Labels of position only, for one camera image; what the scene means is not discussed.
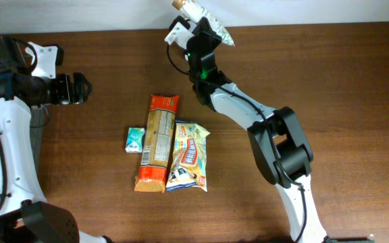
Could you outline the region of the small teal tissue pack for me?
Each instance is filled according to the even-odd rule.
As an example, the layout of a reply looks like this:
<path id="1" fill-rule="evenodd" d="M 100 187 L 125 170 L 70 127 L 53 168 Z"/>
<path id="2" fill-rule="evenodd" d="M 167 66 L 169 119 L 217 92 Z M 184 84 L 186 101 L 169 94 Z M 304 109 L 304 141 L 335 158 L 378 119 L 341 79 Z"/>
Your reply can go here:
<path id="1" fill-rule="evenodd" d="M 128 128 L 125 151 L 127 153 L 143 152 L 144 128 Z"/>

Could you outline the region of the orange biscuit packet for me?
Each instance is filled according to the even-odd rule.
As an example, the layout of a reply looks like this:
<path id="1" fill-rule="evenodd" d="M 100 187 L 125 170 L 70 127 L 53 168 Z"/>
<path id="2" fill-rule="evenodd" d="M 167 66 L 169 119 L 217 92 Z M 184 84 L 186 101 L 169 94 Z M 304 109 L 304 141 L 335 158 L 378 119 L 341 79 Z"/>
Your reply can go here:
<path id="1" fill-rule="evenodd" d="M 179 96 L 151 96 L 145 141 L 134 190 L 164 192 Z"/>

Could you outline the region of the yellow snack bag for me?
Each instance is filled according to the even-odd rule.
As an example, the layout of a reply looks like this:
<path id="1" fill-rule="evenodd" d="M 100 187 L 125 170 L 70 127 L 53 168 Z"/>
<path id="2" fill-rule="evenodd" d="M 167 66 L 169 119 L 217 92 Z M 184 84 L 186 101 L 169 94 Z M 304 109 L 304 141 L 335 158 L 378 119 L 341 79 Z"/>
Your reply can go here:
<path id="1" fill-rule="evenodd" d="M 184 188 L 207 191 L 207 137 L 198 123 L 176 122 L 173 160 L 167 179 L 168 192 Z"/>

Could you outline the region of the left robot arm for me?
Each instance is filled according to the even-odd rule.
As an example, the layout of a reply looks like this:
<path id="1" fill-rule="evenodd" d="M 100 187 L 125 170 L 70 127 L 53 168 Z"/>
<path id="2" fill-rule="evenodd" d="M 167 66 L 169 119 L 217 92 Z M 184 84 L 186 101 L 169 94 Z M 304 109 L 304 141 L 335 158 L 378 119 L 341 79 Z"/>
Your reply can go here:
<path id="1" fill-rule="evenodd" d="M 32 110 L 85 103 L 83 74 L 58 74 L 63 49 L 0 36 L 0 242 L 107 242 L 82 232 L 67 210 L 47 202 L 30 133 Z"/>

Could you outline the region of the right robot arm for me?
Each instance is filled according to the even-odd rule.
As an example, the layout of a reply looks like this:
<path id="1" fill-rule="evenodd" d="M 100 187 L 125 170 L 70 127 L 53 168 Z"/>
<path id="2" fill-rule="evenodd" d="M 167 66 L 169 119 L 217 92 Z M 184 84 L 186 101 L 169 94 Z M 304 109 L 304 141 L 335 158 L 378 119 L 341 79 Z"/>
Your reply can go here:
<path id="1" fill-rule="evenodd" d="M 188 76 L 202 105 L 221 113 L 247 131 L 261 175 L 278 190 L 293 242 L 329 242 L 311 191 L 313 151 L 295 112 L 274 109 L 241 92 L 215 63 L 222 39 L 202 17 L 189 38 Z"/>

